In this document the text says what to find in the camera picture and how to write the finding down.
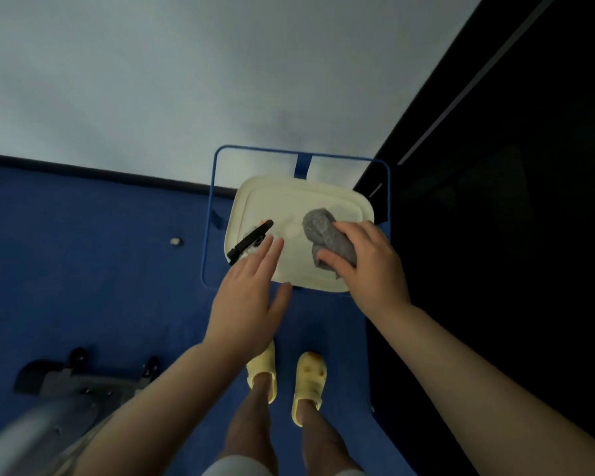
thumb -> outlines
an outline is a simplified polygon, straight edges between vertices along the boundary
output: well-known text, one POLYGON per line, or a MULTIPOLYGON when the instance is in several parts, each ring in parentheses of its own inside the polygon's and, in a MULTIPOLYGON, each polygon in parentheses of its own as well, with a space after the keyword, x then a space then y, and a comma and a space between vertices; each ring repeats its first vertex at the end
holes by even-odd
POLYGON ((351 266, 346 259, 328 249, 320 249, 320 251, 317 253, 317 258, 333 267, 335 272, 337 272, 340 277, 346 280, 346 283, 348 283, 348 279, 355 274, 355 268, 351 266))
POLYGON ((271 317, 276 322, 276 326, 280 325, 282 316, 284 315, 287 307, 289 307, 292 291, 293 286, 291 283, 285 282, 284 284, 280 285, 278 291, 275 293, 275 299, 273 299, 273 302, 271 303, 267 313, 269 314, 269 317, 271 317))

person's left hand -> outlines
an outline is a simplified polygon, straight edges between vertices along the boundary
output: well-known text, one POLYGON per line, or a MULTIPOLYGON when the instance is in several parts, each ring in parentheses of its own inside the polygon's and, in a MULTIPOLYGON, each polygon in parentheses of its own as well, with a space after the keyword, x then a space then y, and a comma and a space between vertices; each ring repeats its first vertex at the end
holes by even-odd
POLYGON ((217 344, 246 363, 262 353, 278 330, 291 299, 290 283, 278 288, 269 305, 271 277, 278 264, 284 240, 273 244, 267 235, 256 252, 234 264, 212 304, 204 342, 217 344))

hand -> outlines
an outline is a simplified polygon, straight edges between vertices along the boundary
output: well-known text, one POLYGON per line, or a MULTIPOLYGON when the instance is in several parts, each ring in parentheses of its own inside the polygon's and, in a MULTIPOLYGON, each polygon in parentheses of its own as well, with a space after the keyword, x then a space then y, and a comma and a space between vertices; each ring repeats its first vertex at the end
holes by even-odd
POLYGON ((334 222, 355 246, 357 268, 344 258, 322 249, 317 258, 330 265, 346 281, 359 309, 374 322, 410 304, 404 269, 386 235, 370 221, 334 222))
POLYGON ((291 300, 282 284, 271 306, 269 289, 284 240, 267 235, 256 252, 241 258, 224 276, 212 304, 204 343, 233 352, 245 364, 269 345, 291 300))

leg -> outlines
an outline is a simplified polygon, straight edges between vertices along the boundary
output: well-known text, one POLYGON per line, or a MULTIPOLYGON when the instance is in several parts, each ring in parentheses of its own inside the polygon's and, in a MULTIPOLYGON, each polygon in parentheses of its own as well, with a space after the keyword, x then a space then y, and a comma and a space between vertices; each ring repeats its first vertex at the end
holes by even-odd
POLYGON ((313 401, 297 402, 297 418, 302 423, 302 456, 309 476, 334 476, 346 470, 361 470, 348 455, 344 440, 317 411, 313 401))
POLYGON ((277 476, 278 459, 271 446, 270 438, 271 380, 270 373, 261 373, 254 377, 251 392, 240 404, 229 424, 224 450, 219 459, 234 455, 248 456, 264 464, 277 476))

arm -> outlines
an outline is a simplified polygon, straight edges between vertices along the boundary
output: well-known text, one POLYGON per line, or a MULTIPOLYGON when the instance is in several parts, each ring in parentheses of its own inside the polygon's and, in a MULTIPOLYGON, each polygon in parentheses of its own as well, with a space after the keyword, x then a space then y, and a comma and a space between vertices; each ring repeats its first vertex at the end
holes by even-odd
POLYGON ((595 440, 518 386, 410 303, 397 253, 370 222, 336 227, 353 242, 357 268, 318 257, 412 370, 482 476, 595 475, 595 440))
POLYGON ((201 344, 119 408, 77 460, 75 473, 160 474, 246 363, 270 343, 291 298, 283 284, 269 305, 271 276, 284 241, 267 236, 225 276, 201 344))

